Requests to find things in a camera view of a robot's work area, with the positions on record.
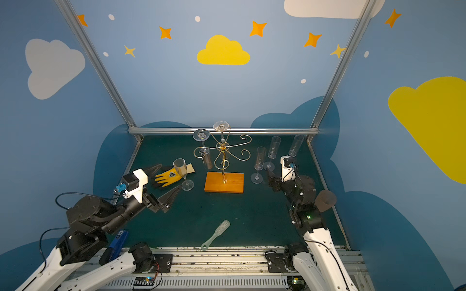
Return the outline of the clear glass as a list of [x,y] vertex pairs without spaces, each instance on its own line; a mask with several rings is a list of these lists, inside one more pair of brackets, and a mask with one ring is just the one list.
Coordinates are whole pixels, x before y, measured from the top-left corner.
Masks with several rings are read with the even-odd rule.
[[176,172],[182,177],[183,182],[182,182],[182,189],[184,191],[190,191],[194,188],[194,182],[190,179],[187,179],[187,175],[189,173],[194,173],[195,170],[192,166],[192,164],[187,164],[186,161],[183,158],[177,158],[173,162],[173,166],[176,170]]
[[215,132],[218,132],[221,135],[221,140],[225,141],[228,139],[228,136],[231,131],[231,126],[227,121],[217,121],[213,125]]
[[288,151],[288,155],[290,157],[296,157],[303,142],[305,140],[305,136],[304,135],[296,135],[292,141],[292,144],[291,144],[291,147]]
[[206,147],[205,142],[209,139],[210,132],[206,129],[197,129],[193,133],[193,138],[195,141],[201,143],[201,146],[194,150],[194,155],[197,158],[200,158],[203,162],[203,165],[207,170],[211,170],[213,168],[210,149]]
[[274,171],[275,165],[273,160],[277,157],[277,153],[280,147],[281,138],[279,136],[273,136],[268,151],[268,161],[264,163],[266,170]]
[[263,182],[263,177],[260,172],[263,170],[265,155],[266,155],[266,148],[263,146],[258,147],[256,162],[254,165],[256,172],[251,175],[251,181],[254,184],[261,184]]

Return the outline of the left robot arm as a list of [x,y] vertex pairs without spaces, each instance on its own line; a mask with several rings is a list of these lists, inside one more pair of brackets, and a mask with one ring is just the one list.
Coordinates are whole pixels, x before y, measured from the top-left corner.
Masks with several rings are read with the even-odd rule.
[[157,198],[148,192],[147,184],[169,186],[181,178],[174,167],[157,164],[124,175],[114,190],[116,204],[107,198],[84,194],[66,211],[69,225],[65,234],[18,290],[55,291],[60,288],[69,275],[108,246],[108,235],[117,234],[145,209],[168,212],[181,190],[177,186]]

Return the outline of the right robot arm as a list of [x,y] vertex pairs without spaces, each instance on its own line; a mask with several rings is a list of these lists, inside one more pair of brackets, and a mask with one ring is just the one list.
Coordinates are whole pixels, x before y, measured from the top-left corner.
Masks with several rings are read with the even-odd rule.
[[317,192],[312,178],[293,178],[291,173],[285,178],[272,175],[268,184],[275,192],[285,194],[291,222],[303,236],[303,243],[287,246],[291,268],[311,291],[356,291],[322,218],[322,213],[336,204],[336,195],[329,190]]

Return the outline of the orange wooden rack base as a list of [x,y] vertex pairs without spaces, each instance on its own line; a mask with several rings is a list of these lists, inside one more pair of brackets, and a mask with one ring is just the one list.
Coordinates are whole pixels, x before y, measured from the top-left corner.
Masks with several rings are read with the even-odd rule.
[[212,193],[243,194],[244,174],[208,172],[204,190]]

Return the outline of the yellow work glove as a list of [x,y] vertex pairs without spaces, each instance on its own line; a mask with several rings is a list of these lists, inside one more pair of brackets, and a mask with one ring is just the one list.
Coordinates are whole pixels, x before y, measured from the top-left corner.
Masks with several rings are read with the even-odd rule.
[[166,166],[162,167],[162,173],[157,174],[150,180],[150,184],[154,188],[167,187],[182,179],[182,177],[176,172],[174,167]]

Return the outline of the brown round disc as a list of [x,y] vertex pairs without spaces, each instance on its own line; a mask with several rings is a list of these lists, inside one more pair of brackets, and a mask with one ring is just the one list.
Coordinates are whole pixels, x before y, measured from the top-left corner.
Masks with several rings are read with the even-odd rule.
[[320,213],[324,213],[337,203],[336,195],[329,190],[322,190],[316,196],[314,206]]

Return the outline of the clear glass top back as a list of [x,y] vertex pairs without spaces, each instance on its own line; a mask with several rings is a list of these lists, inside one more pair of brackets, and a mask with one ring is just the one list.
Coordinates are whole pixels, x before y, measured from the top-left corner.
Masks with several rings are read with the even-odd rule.
[[231,131],[231,126],[227,121],[217,121],[213,125],[215,132],[218,132],[221,135],[221,140],[225,141],[228,139],[228,136]]

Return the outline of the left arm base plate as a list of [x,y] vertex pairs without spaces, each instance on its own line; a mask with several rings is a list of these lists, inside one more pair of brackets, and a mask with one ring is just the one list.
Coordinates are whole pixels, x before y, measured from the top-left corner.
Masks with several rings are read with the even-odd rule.
[[171,271],[173,254],[162,253],[162,254],[153,254],[152,267],[149,271],[151,274],[162,273],[168,274]]

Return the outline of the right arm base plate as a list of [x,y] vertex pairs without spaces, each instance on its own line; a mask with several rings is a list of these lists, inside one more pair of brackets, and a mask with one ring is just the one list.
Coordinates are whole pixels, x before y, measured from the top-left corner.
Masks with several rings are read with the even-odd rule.
[[296,269],[292,266],[290,257],[284,253],[265,253],[269,273],[294,273]]

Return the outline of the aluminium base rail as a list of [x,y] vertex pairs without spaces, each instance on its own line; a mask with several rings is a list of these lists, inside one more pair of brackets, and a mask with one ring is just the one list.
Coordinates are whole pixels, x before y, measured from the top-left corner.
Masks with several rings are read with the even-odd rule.
[[[372,291],[373,282],[364,259],[356,251],[336,249],[357,291]],[[168,274],[130,267],[132,256],[122,254],[100,266],[92,258],[61,284],[61,291],[181,291],[181,290],[305,290],[303,278],[294,273],[269,273],[265,253],[288,253],[287,247],[165,247],[153,254],[173,254]]]

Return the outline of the left aluminium post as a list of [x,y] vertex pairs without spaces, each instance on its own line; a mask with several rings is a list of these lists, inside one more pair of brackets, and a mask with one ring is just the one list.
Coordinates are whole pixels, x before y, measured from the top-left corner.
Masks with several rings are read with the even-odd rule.
[[116,88],[114,82],[112,81],[108,71],[106,70],[100,55],[98,54],[96,48],[92,44],[92,41],[88,34],[86,33],[85,27],[80,23],[78,15],[76,14],[70,1],[55,0],[56,5],[58,6],[61,14],[63,15],[65,21],[69,25],[70,29],[76,36],[78,42],[86,53],[89,61],[91,62],[93,68],[95,69],[97,75],[102,81],[104,87],[108,91],[109,96],[116,105],[119,113],[123,117],[128,128],[137,127],[132,115],[129,112],[123,98],[121,97],[118,89]]

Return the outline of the aluminium post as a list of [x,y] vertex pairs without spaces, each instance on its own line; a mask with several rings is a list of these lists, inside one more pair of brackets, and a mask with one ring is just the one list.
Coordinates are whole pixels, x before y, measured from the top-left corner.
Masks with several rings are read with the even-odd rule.
[[331,79],[330,85],[320,103],[320,106],[318,107],[318,110],[313,118],[313,122],[311,123],[310,129],[313,129],[316,131],[316,133],[309,134],[307,136],[307,144],[309,146],[311,145],[314,136],[319,134],[320,124],[322,123],[331,101],[333,100],[338,87],[343,80],[343,77],[348,69],[349,64],[351,63],[351,59],[353,58],[358,45],[364,36],[366,28],[371,21],[372,12],[375,11],[376,4],[376,0],[369,0],[366,1],[365,5],[363,6],[362,13],[360,14],[360,17],[358,18],[348,40],[347,49],[343,52],[343,56],[340,58],[336,71]]
[[98,54],[96,48],[92,44],[92,41],[88,34],[86,33],[85,27],[80,23],[78,15],[76,14],[70,1],[55,0],[56,5],[58,6],[61,14],[63,15],[65,21],[69,25],[70,29],[76,36],[78,42],[86,53],[89,61],[91,62],[93,68],[95,69],[97,75],[102,81],[104,87],[108,91],[109,96],[116,105],[119,113],[123,117],[128,128],[137,127],[132,115],[129,112],[123,98],[121,97],[118,89],[116,88],[114,82],[112,81],[108,71],[106,70],[100,55]]

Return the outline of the right aluminium post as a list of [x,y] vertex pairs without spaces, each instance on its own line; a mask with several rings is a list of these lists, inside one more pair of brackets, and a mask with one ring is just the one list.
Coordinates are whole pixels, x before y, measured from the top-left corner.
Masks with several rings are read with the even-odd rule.
[[366,28],[371,21],[372,12],[375,11],[376,4],[376,0],[369,0],[366,1],[365,5],[363,6],[362,13],[360,14],[360,17],[358,18],[348,40],[347,49],[343,52],[343,56],[340,58],[336,71],[331,79],[330,85],[320,103],[320,106],[318,107],[318,110],[313,118],[313,122],[311,123],[310,129],[313,129],[316,131],[316,133],[309,134],[307,136],[307,144],[309,146],[311,145],[314,136],[319,134],[320,124],[322,123],[331,101],[333,100],[338,87],[343,80],[343,77],[348,69],[349,64],[351,63],[351,59],[353,58],[358,45],[364,36]]

